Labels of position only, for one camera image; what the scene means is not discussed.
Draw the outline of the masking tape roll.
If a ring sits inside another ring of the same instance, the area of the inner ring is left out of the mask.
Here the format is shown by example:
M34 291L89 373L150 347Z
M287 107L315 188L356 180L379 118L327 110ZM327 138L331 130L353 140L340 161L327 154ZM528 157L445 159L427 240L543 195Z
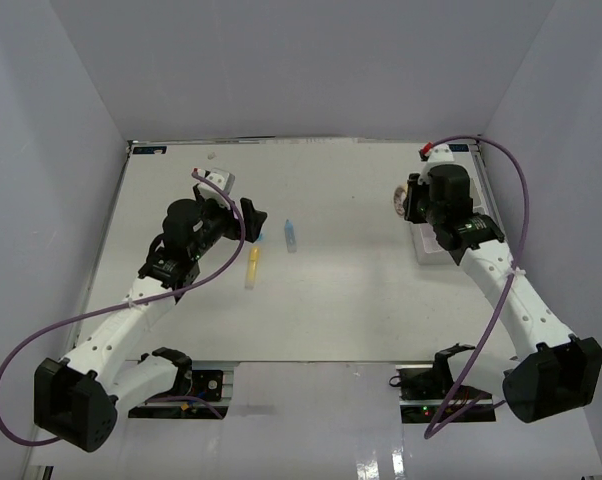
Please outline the masking tape roll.
M407 194L408 186L406 184L397 186L393 193L394 210L400 218L405 218L405 202Z

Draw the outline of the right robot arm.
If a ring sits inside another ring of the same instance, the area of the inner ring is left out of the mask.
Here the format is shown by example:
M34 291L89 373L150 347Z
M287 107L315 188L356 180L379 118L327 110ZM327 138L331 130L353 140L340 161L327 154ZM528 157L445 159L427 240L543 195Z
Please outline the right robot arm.
M482 356L477 346L456 344L436 353L434 390L458 397L467 387L503 399L522 422L532 423L584 407L594 398L602 347L578 337L550 312L525 273L515 266L505 236L475 210L466 169L439 164L407 180L406 221L432 227L435 239L473 280L512 342L512 360Z

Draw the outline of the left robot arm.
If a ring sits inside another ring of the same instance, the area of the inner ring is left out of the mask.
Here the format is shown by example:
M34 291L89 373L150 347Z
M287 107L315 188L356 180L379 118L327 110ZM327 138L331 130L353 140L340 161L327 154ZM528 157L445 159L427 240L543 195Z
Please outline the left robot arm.
M137 405L192 388L192 360L161 347L132 368L124 363L139 341L195 283L200 258L221 238L255 242L267 215L251 200L241 213L215 200L182 199L167 209L162 233L127 295L125 309L109 315L88 339L59 360L46 359L34 374L35 424L86 452L100 448L117 418Z

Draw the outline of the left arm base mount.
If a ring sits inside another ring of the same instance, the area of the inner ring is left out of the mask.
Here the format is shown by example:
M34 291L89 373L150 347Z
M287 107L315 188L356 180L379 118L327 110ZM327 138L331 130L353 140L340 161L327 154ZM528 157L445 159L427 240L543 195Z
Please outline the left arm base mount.
M162 404L193 404L195 398L208 403L222 399L225 372L220 369L190 369L185 373L177 373L170 388L156 391L141 406L158 406Z

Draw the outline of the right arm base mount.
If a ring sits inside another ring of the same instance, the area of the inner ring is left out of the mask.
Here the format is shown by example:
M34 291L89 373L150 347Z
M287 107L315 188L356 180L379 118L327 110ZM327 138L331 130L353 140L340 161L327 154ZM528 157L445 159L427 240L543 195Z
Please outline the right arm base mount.
M434 379L430 365L404 366L388 380L388 385L399 393L401 420L404 425L427 425L443 402L448 387ZM446 407L445 420L465 408L475 398L479 401L454 423L492 423L496 421L493 397L472 387L461 386Z

